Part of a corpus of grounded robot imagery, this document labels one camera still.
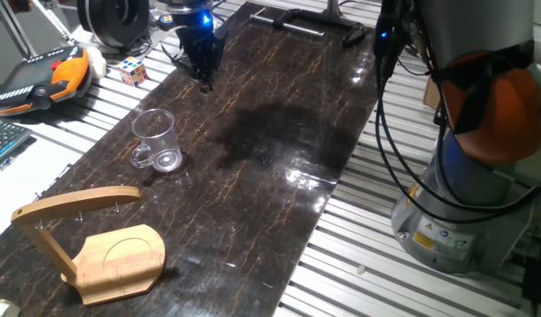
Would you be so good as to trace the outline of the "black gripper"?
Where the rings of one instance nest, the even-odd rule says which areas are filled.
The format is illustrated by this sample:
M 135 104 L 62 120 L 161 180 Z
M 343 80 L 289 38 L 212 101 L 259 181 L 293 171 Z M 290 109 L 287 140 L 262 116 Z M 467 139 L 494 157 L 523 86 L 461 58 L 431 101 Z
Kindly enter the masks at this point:
M 211 92 L 228 30 L 224 28 L 214 32 L 214 17 L 209 8 L 172 8 L 171 15 L 178 26 L 175 33 L 181 43 L 182 71 L 200 82 L 200 92 Z

